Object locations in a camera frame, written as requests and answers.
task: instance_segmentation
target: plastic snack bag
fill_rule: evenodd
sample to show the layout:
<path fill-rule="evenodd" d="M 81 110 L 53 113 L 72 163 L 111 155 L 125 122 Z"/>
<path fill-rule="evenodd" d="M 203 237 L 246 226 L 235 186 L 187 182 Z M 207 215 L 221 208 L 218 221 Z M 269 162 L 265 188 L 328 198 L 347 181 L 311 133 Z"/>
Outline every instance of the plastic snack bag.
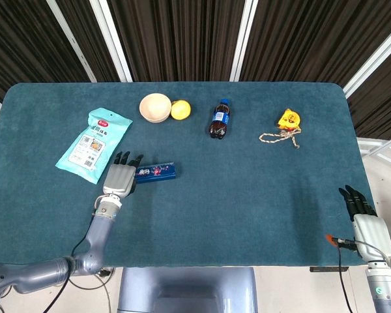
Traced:
<path fill-rule="evenodd" d="M 56 163 L 97 184 L 116 146 L 132 121 L 104 108 L 89 113 L 89 126 Z"/>

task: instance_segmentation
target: white bowl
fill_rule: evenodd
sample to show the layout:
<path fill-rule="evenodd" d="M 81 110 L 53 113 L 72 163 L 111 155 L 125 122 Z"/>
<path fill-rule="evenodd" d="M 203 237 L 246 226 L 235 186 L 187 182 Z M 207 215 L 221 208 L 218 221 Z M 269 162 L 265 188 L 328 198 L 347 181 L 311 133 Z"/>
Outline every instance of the white bowl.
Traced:
<path fill-rule="evenodd" d="M 142 99 L 139 111 L 147 121 L 160 123 L 171 113 L 171 101 L 161 93 L 151 93 Z"/>

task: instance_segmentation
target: robot finger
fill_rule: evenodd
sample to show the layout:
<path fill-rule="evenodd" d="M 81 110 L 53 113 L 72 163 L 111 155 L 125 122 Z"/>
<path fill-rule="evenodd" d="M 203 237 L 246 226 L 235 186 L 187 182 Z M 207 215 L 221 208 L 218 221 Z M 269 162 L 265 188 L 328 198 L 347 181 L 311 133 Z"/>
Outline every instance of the robot finger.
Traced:
<path fill-rule="evenodd" d="M 122 151 L 116 154 L 114 164 L 118 164 L 120 162 L 120 157 L 122 156 Z"/>
<path fill-rule="evenodd" d="M 361 199 L 359 198 L 358 192 L 353 189 L 351 186 L 346 185 L 346 190 L 350 193 L 350 195 L 353 198 L 353 201 L 356 205 L 356 209 L 358 210 L 359 214 L 367 214 L 365 209 L 364 209 L 364 204 L 362 203 Z"/>
<path fill-rule="evenodd" d="M 135 168 L 138 168 L 142 158 L 143 158 L 143 155 L 139 155 L 134 160 L 131 160 L 128 165 L 134 166 Z"/>
<path fill-rule="evenodd" d="M 347 212 L 349 213 L 349 217 L 351 218 L 351 221 L 353 222 L 354 215 L 359 213 L 356 208 L 356 205 L 353 201 L 353 198 L 346 190 L 344 190 L 342 188 L 339 188 L 339 192 L 343 196 L 343 198 L 345 199 Z"/>
<path fill-rule="evenodd" d="M 375 212 L 372 206 L 369 205 L 368 201 L 366 201 L 365 196 L 361 194 L 359 191 L 356 191 L 356 193 L 358 194 L 360 201 L 362 201 L 362 204 L 364 205 L 365 213 L 373 216 L 378 216 L 377 212 Z"/>
<path fill-rule="evenodd" d="M 127 151 L 127 152 L 123 155 L 123 157 L 122 157 L 122 159 L 121 159 L 121 161 L 120 161 L 120 164 L 126 165 L 126 163 L 128 162 L 129 154 L 130 154 L 130 151 Z"/>

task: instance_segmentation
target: cola bottle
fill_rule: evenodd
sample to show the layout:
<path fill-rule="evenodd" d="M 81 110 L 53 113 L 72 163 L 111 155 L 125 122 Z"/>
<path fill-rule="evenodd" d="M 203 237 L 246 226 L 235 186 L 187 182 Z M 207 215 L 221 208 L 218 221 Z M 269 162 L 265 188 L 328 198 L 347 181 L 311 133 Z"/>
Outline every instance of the cola bottle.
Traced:
<path fill-rule="evenodd" d="M 226 135 L 229 117 L 229 100 L 221 99 L 219 105 L 214 109 L 213 120 L 209 128 L 211 138 L 222 139 Z"/>

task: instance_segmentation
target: dark curtain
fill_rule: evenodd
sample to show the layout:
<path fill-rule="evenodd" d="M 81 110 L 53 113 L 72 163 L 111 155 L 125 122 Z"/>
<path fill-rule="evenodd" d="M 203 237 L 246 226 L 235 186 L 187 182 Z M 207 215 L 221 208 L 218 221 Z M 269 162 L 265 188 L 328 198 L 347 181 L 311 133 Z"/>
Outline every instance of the dark curtain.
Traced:
<path fill-rule="evenodd" d="M 357 136 L 391 139 L 391 55 L 348 101 Z"/>
<path fill-rule="evenodd" d="M 391 1 L 259 0 L 240 80 L 342 87 L 391 33 Z"/>
<path fill-rule="evenodd" d="M 138 82 L 228 81 L 244 0 L 110 0 Z"/>
<path fill-rule="evenodd" d="M 89 82 L 43 0 L 0 0 L 0 101 L 19 82 Z"/>
<path fill-rule="evenodd" d="M 119 82 L 90 1 L 57 0 L 66 22 L 98 82 Z"/>

